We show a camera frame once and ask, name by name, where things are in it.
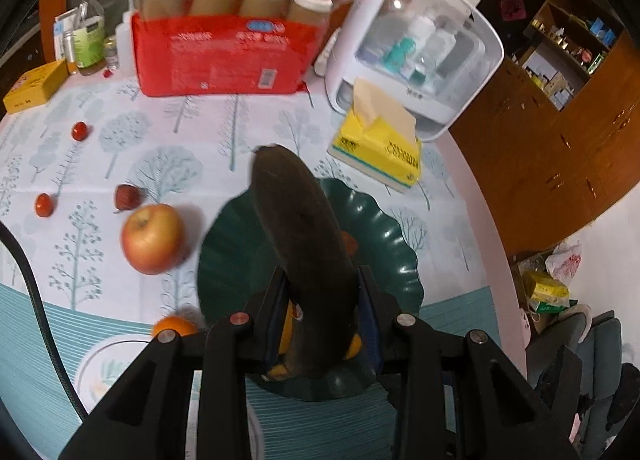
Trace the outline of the green label vinegar bottle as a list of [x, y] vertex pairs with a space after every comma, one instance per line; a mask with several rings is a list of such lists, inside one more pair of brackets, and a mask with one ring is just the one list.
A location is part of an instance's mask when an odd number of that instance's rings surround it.
[[73, 44], [78, 71], [92, 75], [105, 65], [104, 10], [97, 0], [82, 0], [73, 23]]

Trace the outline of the red apple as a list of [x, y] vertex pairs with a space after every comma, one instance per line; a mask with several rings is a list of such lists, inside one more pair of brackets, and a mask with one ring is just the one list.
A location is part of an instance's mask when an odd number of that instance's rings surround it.
[[186, 226], [168, 204], [140, 207], [122, 226], [120, 245], [134, 270], [146, 276], [160, 275], [186, 255]]

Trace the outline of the orange tangerine lower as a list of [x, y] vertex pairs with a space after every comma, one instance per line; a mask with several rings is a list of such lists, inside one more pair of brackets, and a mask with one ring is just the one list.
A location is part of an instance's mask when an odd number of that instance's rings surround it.
[[198, 326], [189, 319], [176, 315], [167, 316], [153, 325], [151, 335], [157, 337], [166, 330], [175, 331], [180, 336], [188, 336], [200, 332]]

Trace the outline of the dark green scalloped plate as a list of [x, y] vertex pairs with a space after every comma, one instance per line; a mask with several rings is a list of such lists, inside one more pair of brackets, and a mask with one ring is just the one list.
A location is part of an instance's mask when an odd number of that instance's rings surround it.
[[[407, 217], [394, 207], [382, 211], [371, 195], [358, 192], [335, 178], [320, 178], [320, 187], [344, 232], [358, 247], [352, 261], [371, 268], [378, 288], [393, 295], [403, 311], [419, 313], [424, 289], [419, 278], [418, 257], [406, 242], [401, 224]], [[209, 324], [238, 311], [250, 297], [266, 290], [280, 264], [262, 230], [252, 195], [245, 191], [220, 211], [202, 243], [198, 258], [198, 302]], [[304, 402], [357, 396], [375, 383], [371, 362], [363, 352], [343, 368], [321, 379], [293, 378], [252, 380], [264, 390]]]

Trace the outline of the small glass jar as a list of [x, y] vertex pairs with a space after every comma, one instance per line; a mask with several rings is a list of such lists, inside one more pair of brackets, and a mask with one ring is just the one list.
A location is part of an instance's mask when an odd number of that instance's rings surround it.
[[119, 68], [117, 39], [115, 35], [107, 36], [104, 38], [103, 51], [106, 67], [110, 71], [114, 72]]

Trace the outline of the yellow tissue pack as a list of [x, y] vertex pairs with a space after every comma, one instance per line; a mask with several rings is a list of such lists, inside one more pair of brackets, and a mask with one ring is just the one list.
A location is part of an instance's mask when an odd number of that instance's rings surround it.
[[363, 78], [328, 148], [337, 160], [397, 191], [421, 177], [421, 142], [416, 119], [395, 98]]

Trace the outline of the white blue carton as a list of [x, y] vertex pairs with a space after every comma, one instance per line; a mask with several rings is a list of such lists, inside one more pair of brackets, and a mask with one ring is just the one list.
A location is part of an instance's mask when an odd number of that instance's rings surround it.
[[76, 10], [70, 10], [54, 19], [52, 34], [56, 60], [63, 60], [65, 58], [64, 35], [73, 30], [75, 14]]

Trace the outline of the red paper cup package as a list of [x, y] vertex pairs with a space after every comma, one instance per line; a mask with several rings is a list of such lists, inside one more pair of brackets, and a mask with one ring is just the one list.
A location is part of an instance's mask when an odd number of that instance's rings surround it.
[[332, 14], [356, 0], [135, 0], [132, 49], [148, 97], [294, 94]]

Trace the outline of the large yellow grapefruit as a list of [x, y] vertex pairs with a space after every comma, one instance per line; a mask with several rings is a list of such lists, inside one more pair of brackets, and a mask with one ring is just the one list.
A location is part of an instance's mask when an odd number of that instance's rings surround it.
[[[297, 313], [297, 306], [292, 302], [288, 302], [288, 311], [286, 312], [284, 327], [281, 334], [280, 346], [279, 346], [279, 354], [285, 355], [291, 346], [292, 332], [293, 332], [293, 321], [294, 316]], [[354, 335], [352, 338], [352, 344], [349, 346], [349, 350], [345, 359], [354, 358], [362, 348], [362, 339], [358, 333]], [[293, 374], [285, 368], [283, 362], [279, 362], [277, 365], [273, 366], [269, 372], [263, 376], [262, 378], [265, 381], [284, 381], [286, 379], [291, 379]]]

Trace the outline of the cherry tomato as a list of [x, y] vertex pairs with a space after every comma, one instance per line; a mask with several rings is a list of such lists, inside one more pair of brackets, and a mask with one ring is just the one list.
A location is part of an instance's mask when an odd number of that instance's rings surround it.
[[72, 128], [72, 138], [75, 141], [84, 141], [89, 134], [89, 127], [85, 122], [77, 122]]
[[35, 201], [35, 213], [38, 217], [48, 218], [55, 209], [55, 203], [50, 194], [40, 193]]

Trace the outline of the red tomato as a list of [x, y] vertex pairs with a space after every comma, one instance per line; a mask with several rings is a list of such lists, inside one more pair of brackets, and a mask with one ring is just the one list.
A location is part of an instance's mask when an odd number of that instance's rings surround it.
[[341, 236], [348, 256], [354, 257], [359, 247], [357, 240], [344, 230], [341, 231]]

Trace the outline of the white squeeze bottle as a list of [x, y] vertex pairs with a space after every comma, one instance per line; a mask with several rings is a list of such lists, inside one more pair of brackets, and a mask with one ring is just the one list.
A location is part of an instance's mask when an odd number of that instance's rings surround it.
[[134, 38], [132, 37], [132, 17], [136, 8], [134, 0], [126, 0], [127, 7], [122, 12], [122, 20], [115, 27], [116, 48], [118, 53], [119, 70], [124, 77], [134, 77], [136, 60], [134, 60]]

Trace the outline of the dark red lychee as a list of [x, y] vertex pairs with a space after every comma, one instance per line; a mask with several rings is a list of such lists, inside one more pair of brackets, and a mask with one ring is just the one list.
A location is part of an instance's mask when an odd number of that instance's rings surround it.
[[133, 211], [142, 206], [144, 191], [136, 186], [122, 183], [114, 193], [114, 208], [116, 212]]

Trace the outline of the yellow flat box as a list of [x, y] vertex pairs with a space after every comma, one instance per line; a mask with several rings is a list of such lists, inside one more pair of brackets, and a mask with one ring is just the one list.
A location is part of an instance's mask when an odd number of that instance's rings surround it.
[[68, 79], [65, 60], [58, 60], [24, 73], [3, 98], [6, 113], [15, 114], [47, 103]]

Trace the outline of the cherry tomato far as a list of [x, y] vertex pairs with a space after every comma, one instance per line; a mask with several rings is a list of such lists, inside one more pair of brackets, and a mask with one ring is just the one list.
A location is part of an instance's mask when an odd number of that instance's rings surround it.
[[75, 141], [84, 141], [89, 134], [89, 127], [85, 122], [77, 122], [72, 128], [72, 138]]

